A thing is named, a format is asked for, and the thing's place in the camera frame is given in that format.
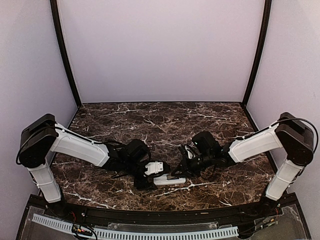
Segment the white remote control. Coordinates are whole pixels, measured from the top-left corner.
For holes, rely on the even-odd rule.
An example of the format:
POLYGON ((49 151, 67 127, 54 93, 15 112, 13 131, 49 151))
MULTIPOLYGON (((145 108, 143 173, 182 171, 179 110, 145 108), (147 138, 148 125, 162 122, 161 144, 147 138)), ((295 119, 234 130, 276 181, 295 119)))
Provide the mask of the white remote control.
POLYGON ((162 176, 155 177, 153 179, 154 184, 156 186, 169 186, 169 185, 181 185, 186 182, 185 177, 180 177, 179 179, 176 179, 176 180, 167 180, 167 175, 170 175, 170 174, 164 174, 162 176))

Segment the grey battery cover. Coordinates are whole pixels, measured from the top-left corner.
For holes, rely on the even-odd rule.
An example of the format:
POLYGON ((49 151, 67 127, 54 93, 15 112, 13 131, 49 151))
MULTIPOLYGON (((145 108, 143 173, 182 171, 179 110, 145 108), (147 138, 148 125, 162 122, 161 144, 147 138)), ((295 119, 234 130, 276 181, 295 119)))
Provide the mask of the grey battery cover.
POLYGON ((166 177, 167 177, 167 180, 178 180, 179 179, 179 177, 171 176, 171 175, 167 175, 166 177))

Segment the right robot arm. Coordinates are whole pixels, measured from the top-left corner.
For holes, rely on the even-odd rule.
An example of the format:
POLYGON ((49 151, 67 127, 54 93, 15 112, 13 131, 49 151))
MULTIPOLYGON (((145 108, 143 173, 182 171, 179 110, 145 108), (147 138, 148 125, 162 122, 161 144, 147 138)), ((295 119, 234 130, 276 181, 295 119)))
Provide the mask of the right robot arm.
POLYGON ((221 146, 209 131, 192 138, 198 152, 187 144, 179 151, 182 160, 172 171, 174 177, 199 177, 208 167, 231 167, 275 149, 284 149, 286 158, 265 190, 265 198, 255 205, 255 213, 266 217, 275 208, 287 188, 314 158, 319 144, 317 128, 308 120, 288 112, 271 125, 257 132, 240 136, 221 146))

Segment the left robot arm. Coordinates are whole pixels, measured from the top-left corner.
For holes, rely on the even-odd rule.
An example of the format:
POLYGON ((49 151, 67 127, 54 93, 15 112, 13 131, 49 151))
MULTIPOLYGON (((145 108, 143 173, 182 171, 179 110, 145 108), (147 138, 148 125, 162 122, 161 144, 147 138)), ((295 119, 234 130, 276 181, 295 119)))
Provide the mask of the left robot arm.
POLYGON ((46 160, 48 152, 78 158, 108 171, 124 172, 134 177, 137 189, 152 187, 154 184, 148 179, 163 170, 161 162, 151 161, 148 146, 139 139, 128 144, 94 141, 66 129, 47 113, 22 131, 16 164, 28 169, 51 210, 60 218, 67 218, 71 208, 62 200, 63 194, 46 160))

